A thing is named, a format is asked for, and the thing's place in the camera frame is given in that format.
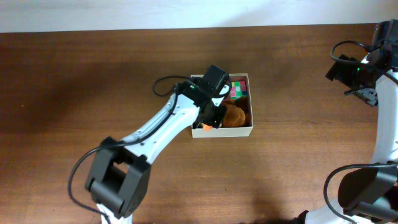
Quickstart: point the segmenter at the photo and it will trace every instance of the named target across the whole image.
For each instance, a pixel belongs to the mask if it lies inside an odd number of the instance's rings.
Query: white wall
[[[398,19],[398,0],[0,0],[0,32],[341,24]]]

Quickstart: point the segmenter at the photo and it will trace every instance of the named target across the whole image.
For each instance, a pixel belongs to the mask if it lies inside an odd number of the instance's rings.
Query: cardboard box
[[[245,81],[248,93],[248,108],[251,116],[250,125],[242,128],[218,128],[205,131],[202,128],[192,127],[193,138],[220,138],[220,137],[248,137],[253,130],[253,112],[251,106],[251,94],[248,74],[229,74],[232,82]],[[202,77],[203,75],[191,75],[191,77]]]

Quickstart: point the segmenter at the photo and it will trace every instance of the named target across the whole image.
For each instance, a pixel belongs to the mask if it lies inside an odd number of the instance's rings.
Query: wooden table
[[[68,198],[74,163],[160,110],[167,99],[152,93],[156,78],[201,74],[211,64],[249,74],[254,129],[236,139],[192,139],[190,129],[182,131],[154,162],[135,223],[252,223],[323,206],[326,176],[369,162],[377,128],[377,108],[344,97],[347,88],[325,78],[330,48],[345,39],[370,43],[373,29],[0,34],[1,223],[99,223]],[[344,52],[364,56],[356,47]],[[73,191],[94,206],[83,187],[91,162],[78,170]]]

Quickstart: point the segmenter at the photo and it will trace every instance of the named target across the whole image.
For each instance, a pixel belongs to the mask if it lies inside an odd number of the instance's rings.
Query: brown wooden surface
[[[201,74],[212,63],[249,74],[254,129],[236,139],[182,131],[153,164],[135,222],[251,223],[323,206],[326,176],[369,162],[377,127],[377,108],[325,78],[330,48],[345,39],[370,43],[373,27],[0,34],[0,222],[99,223],[68,199],[76,160],[161,109],[167,99],[151,92],[156,78]],[[354,47],[345,53],[364,56]],[[94,206],[83,188],[91,161],[73,190]]]

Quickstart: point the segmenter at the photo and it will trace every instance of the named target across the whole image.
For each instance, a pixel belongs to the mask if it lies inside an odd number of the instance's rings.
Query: rubik's cube
[[[238,81],[232,82],[232,89],[231,89],[231,101],[235,101],[242,96],[247,96],[248,91],[246,89],[246,82],[245,81]]]

